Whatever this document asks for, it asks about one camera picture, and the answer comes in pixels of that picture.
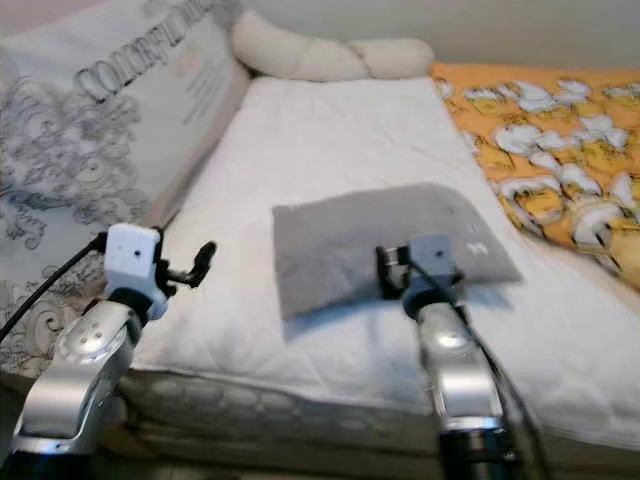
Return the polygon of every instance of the cushion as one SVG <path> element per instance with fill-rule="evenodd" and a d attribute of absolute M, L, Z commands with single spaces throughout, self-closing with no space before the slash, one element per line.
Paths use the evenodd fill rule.
<path fill-rule="evenodd" d="M 311 81 L 410 78 L 426 75 L 433 52 L 411 38 L 339 42 L 279 28 L 253 10 L 232 30 L 233 50 L 261 73 Z"/>
<path fill-rule="evenodd" d="M 248 83 L 218 2 L 49 3 L 0 0 L 0 325 L 97 232 L 166 225 Z M 63 277 L 0 367 L 37 375 L 101 279 L 98 256 Z"/>
<path fill-rule="evenodd" d="M 437 64 L 433 75 L 513 223 L 640 289 L 640 71 Z"/>
<path fill-rule="evenodd" d="M 357 192 L 273 209 L 273 242 L 284 319 L 380 298 L 374 249 L 448 234 L 467 282 L 520 280 L 473 205 L 436 184 Z"/>

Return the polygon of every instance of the gray cloth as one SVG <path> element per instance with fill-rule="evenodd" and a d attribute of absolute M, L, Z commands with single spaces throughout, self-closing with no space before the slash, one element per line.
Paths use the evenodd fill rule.
<path fill-rule="evenodd" d="M 425 233 L 453 240 L 468 282 L 509 282 L 520 274 L 471 203 L 435 184 L 348 194 L 273 208 L 275 268 L 283 318 L 379 298 L 374 249 Z"/>

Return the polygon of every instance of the yellow fabric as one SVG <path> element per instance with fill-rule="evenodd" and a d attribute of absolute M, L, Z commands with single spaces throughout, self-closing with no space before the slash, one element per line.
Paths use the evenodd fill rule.
<path fill-rule="evenodd" d="M 640 71 L 435 64 L 512 222 L 640 288 Z"/>

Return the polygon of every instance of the fabric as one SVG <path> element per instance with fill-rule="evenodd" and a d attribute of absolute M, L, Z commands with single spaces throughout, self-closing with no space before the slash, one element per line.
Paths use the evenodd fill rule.
<path fill-rule="evenodd" d="M 455 191 L 420 184 L 273 209 L 273 244 L 284 319 L 381 297 L 374 249 L 445 233 L 468 283 L 509 282 L 518 271 L 489 227 Z"/>
<path fill-rule="evenodd" d="M 60 14 L 0 0 L 13 29 L 1 43 L 0 325 L 97 232 L 175 215 L 248 83 L 215 3 L 65 0 Z M 38 375 L 101 286 L 91 255 L 0 345 L 0 368 Z"/>
<path fill-rule="evenodd" d="M 234 53 L 249 67 L 278 78 L 318 82 L 422 77 L 433 51 L 412 38 L 340 42 L 276 27 L 253 10 L 232 29 Z"/>
<path fill-rule="evenodd" d="M 564 262 L 560 249 L 530 245 L 425 79 L 254 81 L 165 236 L 165 258 L 176 267 L 215 240 L 211 272 L 145 327 L 133 367 L 430 412 L 415 324 L 399 303 L 282 321 L 271 213 L 418 181 L 466 197 L 522 275 L 520 283 L 471 286 L 465 299 L 545 430 L 640 449 L 640 369 L 630 368 L 640 362 L 640 296 L 589 260 Z"/>
<path fill-rule="evenodd" d="M 171 456 L 228 462 L 235 452 L 244 466 L 251 462 L 297 471 L 315 465 L 325 474 L 369 479 L 424 480 L 440 472 L 433 416 L 319 403 L 241 382 L 161 372 L 131 372 L 120 386 L 139 414 L 132 420 L 134 428 L 122 433 L 135 432 L 144 445 Z M 623 480 L 616 476 L 622 472 L 628 480 L 640 474 L 637 451 L 546 434 L 543 440 L 556 468 L 599 472 L 584 480 Z M 280 446 L 277 452 L 274 445 Z M 123 452 L 121 445 L 117 451 Z M 369 461 L 356 457 L 358 452 Z M 422 463 L 415 465 L 417 459 Z M 572 473 L 569 478 L 582 477 Z"/>
<path fill-rule="evenodd" d="M 640 71 L 437 64 L 511 221 L 640 289 Z"/>

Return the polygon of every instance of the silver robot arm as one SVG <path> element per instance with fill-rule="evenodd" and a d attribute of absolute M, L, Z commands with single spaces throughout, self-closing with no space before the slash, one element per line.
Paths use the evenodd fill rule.
<path fill-rule="evenodd" d="M 494 372 L 453 298 L 458 272 L 448 236 L 423 235 L 377 254 L 383 296 L 400 297 L 417 325 L 445 478 L 524 478 Z M 390 281 L 395 265 L 408 267 L 401 287 Z"/>
<path fill-rule="evenodd" d="M 205 245 L 188 272 L 160 258 L 159 231 L 118 224 L 105 251 L 106 300 L 93 304 L 58 338 L 53 361 L 31 388 L 0 479 L 83 478 L 95 451 L 118 380 L 149 320 L 167 310 L 176 287 L 200 284 L 215 244 Z"/>

